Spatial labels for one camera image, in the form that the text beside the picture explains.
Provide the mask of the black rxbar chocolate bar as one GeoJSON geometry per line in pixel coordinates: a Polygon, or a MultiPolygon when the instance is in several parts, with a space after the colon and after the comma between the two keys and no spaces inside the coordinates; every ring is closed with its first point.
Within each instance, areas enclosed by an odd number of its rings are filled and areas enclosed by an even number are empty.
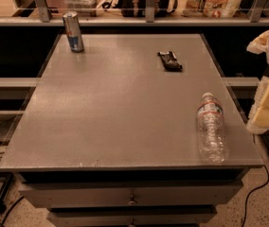
{"type": "Polygon", "coordinates": [[[181,72],[183,70],[182,64],[176,59],[172,51],[158,52],[164,68],[168,71],[181,72]]]}

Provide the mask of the red bull can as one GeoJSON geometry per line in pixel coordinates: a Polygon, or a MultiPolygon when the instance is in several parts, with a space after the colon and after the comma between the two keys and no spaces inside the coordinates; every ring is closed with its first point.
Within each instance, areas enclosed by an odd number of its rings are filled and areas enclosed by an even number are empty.
{"type": "Polygon", "coordinates": [[[63,15],[63,23],[65,32],[69,41],[70,49],[73,52],[82,52],[84,50],[83,40],[81,36],[78,14],[76,11],[68,11],[63,15]]]}

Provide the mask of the clear plastic water bottle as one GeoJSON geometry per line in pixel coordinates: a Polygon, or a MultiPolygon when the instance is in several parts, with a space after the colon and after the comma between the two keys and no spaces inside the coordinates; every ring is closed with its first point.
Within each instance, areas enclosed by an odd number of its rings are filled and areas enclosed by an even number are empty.
{"type": "Polygon", "coordinates": [[[221,164],[227,158],[221,102],[212,93],[204,93],[196,116],[201,158],[213,165],[221,164]]]}

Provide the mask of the printed snack bag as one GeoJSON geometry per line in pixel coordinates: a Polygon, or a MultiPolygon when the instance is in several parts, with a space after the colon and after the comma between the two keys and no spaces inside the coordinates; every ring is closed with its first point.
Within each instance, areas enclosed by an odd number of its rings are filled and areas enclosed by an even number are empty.
{"type": "Polygon", "coordinates": [[[186,17],[232,18],[242,0],[185,0],[186,17]]]}

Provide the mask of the black bag on shelf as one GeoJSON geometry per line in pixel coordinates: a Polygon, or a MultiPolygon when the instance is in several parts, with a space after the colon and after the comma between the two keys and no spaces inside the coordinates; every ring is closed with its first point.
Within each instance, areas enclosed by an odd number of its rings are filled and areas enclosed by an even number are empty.
{"type": "MultiPolygon", "coordinates": [[[[118,0],[116,8],[121,10],[124,17],[144,17],[147,0],[118,0]]],[[[178,0],[154,0],[154,15],[165,17],[175,12],[178,0]]]]}

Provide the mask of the grey drawer cabinet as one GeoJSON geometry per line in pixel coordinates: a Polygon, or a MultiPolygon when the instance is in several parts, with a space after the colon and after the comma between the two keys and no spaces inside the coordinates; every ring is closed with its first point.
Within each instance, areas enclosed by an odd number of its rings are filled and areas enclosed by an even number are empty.
{"type": "Polygon", "coordinates": [[[56,227],[184,227],[211,219],[262,159],[199,34],[60,38],[0,162],[56,227]],[[181,72],[164,68],[172,51],[181,72]],[[227,158],[201,158],[197,110],[224,110],[227,158]],[[134,194],[137,204],[128,200],[134,194]]]}

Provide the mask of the upper drawer knob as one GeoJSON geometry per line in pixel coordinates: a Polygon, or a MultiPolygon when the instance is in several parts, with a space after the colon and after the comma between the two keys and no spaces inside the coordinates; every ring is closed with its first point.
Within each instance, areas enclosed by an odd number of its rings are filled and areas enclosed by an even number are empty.
{"type": "Polygon", "coordinates": [[[128,204],[129,204],[130,206],[134,206],[134,205],[137,204],[137,200],[135,199],[135,195],[134,195],[134,194],[132,194],[132,195],[130,196],[130,198],[129,198],[129,200],[128,200],[128,204]]]}

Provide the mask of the grey metal shelf rail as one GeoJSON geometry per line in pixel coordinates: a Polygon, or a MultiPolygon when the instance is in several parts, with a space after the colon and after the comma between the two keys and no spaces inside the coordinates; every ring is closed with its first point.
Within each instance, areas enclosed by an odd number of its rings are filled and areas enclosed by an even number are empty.
{"type": "MultiPolygon", "coordinates": [[[[100,0],[97,15],[79,16],[81,26],[269,26],[269,0],[241,1],[232,18],[186,17],[185,0],[178,0],[175,12],[154,15],[154,0],[147,0],[144,17],[124,17],[118,0],[100,0]]],[[[0,0],[0,26],[62,26],[68,11],[63,0],[0,0]]]]}

